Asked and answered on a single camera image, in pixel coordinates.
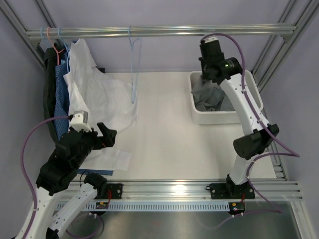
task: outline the white table surface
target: white table surface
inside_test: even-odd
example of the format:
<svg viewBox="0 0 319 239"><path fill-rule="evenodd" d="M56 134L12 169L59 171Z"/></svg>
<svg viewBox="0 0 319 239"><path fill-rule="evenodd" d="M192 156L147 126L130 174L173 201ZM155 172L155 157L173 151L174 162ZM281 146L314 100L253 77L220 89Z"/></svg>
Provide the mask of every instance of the white table surface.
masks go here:
<svg viewBox="0 0 319 239"><path fill-rule="evenodd" d="M117 135L115 147L132 153L128 171L109 179L225 179L243 136L240 124L196 125L190 114L190 72L140 73L139 118L133 129ZM130 73L109 73L131 82ZM270 157L259 160L251 178L276 178Z"/></svg>

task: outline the metal base plate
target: metal base plate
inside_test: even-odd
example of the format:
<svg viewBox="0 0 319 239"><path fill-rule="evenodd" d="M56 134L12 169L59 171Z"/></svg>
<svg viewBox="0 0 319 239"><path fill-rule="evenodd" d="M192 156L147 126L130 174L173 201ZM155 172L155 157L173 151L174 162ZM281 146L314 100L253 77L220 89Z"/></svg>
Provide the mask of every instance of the metal base plate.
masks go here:
<svg viewBox="0 0 319 239"><path fill-rule="evenodd" d="M226 189L226 183L211 183L206 189L210 191L212 199L243 199L243 194L245 194L245 199L255 199L255 192L250 185L232 195Z"/></svg>

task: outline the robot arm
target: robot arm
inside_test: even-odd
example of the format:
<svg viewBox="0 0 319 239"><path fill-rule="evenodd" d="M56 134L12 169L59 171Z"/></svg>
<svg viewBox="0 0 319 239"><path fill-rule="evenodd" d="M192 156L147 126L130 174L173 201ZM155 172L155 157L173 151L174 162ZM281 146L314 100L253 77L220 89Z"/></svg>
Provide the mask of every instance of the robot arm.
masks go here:
<svg viewBox="0 0 319 239"><path fill-rule="evenodd" d="M224 58L216 37L210 37L201 41L200 45L202 57L202 74L204 80L212 80L217 83L229 97L243 128L244 136L234 140L234 149L237 153L235 164L230 174L227 176L227 188L230 195L236 191L237 185L243 188L247 184L246 171L251 162L251 158L261 154L271 144L272 138L259 124L250 105L248 104L242 88L242 68L236 58ZM276 124L270 125L269 121L260 112L254 98L246 87L253 108L259 114L260 120L267 125L273 135L279 133Z"/></svg>
<svg viewBox="0 0 319 239"><path fill-rule="evenodd" d="M87 117L85 111L74 113L70 131L62 135L49 161L41 167L36 181L38 209L26 239L59 239L84 205L106 190L106 179L103 176L89 174L81 190L52 218L56 204L90 152L113 147L115 143L116 130L98 123L103 136L97 136L98 133L88 126ZM16 239L23 238L32 213L33 205Z"/></svg>

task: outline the white fabric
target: white fabric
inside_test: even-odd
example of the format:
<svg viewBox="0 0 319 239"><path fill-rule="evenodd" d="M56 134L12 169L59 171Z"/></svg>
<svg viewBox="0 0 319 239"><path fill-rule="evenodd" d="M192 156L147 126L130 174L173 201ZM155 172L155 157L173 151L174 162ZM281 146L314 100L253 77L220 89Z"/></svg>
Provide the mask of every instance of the white fabric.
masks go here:
<svg viewBox="0 0 319 239"><path fill-rule="evenodd" d="M87 111L88 124L99 135L98 122L118 133L135 126L139 102L131 102L131 85L100 72L84 39L71 44L69 65L70 72L64 75L70 98L69 114ZM81 168L127 170L130 158L130 153L114 148L94 150Z"/></svg>

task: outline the white storage bin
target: white storage bin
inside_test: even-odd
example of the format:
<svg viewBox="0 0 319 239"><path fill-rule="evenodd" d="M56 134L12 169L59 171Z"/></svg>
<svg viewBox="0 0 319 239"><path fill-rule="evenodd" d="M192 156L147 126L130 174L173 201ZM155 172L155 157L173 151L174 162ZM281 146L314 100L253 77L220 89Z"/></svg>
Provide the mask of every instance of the white storage bin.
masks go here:
<svg viewBox="0 0 319 239"><path fill-rule="evenodd" d="M202 72L193 71L189 75L189 96L191 100L191 116L195 124L226 124L226 123L240 123L240 120L235 111L216 111L216 112L201 112L195 108L194 97L191 93L192 87L202 81ZM246 70L245 74L246 84L249 88L254 100L256 101L260 110L263 109L264 105L258 92L253 75Z"/></svg>

